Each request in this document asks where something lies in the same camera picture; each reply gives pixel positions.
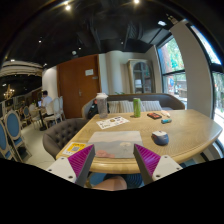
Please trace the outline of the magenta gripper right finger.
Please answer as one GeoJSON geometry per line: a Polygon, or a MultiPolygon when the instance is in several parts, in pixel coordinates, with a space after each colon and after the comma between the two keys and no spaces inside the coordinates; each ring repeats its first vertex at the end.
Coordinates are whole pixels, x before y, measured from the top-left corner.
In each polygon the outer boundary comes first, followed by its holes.
{"type": "Polygon", "coordinates": [[[182,169],[170,156],[159,156],[138,144],[134,145],[133,154],[145,185],[182,169]]]}

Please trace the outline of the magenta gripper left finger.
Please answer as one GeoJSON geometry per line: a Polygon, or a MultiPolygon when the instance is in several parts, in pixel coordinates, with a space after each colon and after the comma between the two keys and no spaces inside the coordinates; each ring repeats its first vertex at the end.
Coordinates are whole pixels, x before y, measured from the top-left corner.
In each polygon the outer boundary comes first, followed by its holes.
{"type": "Polygon", "coordinates": [[[60,157],[47,171],[83,187],[95,157],[94,145],[88,145],[69,157],[60,157]]]}

